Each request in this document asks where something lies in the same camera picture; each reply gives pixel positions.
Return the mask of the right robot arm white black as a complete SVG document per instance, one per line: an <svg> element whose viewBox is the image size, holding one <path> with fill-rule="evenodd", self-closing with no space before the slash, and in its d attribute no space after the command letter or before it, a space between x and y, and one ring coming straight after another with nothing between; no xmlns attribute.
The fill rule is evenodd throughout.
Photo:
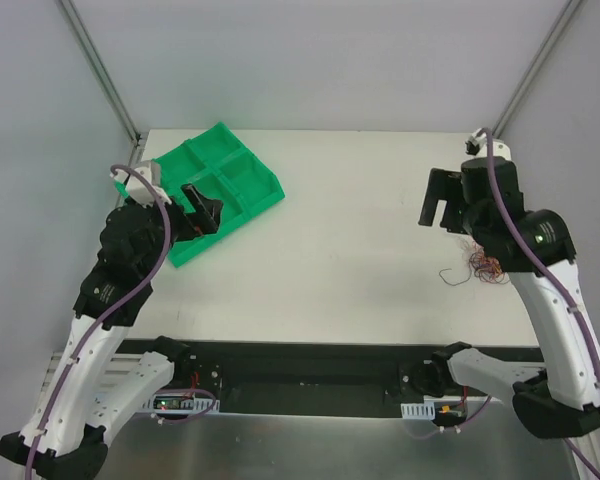
<svg viewBox="0 0 600 480"><path fill-rule="evenodd" d="M432 225L439 201L445 201L441 227L471 236L498 261L526 308L544 362L524 366L456 342L416 366L412 386L437 398L472 387L510 405L537 438L585 436L600 428L600 379L577 322L587 313L569 230L557 213L525 208L513 162L496 158L495 177L500 202L540 266L525 255L507 228L484 158L463 162L458 172L432 169L419 223Z"/></svg>

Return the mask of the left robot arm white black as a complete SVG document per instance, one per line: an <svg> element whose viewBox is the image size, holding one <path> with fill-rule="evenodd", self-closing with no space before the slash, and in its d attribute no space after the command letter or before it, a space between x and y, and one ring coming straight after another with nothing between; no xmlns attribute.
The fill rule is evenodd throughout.
<svg viewBox="0 0 600 480"><path fill-rule="evenodd" d="M150 396L164 388L193 393L190 348L160 336L103 400L96 398L170 248L219 229L222 201L192 184L181 191L192 212L175 201L142 205L128 198L108 215L97 262L80 286L70 334L42 402L20 431L0 440L0 456L24 466L26 478L95 478L119 431Z"/></svg>

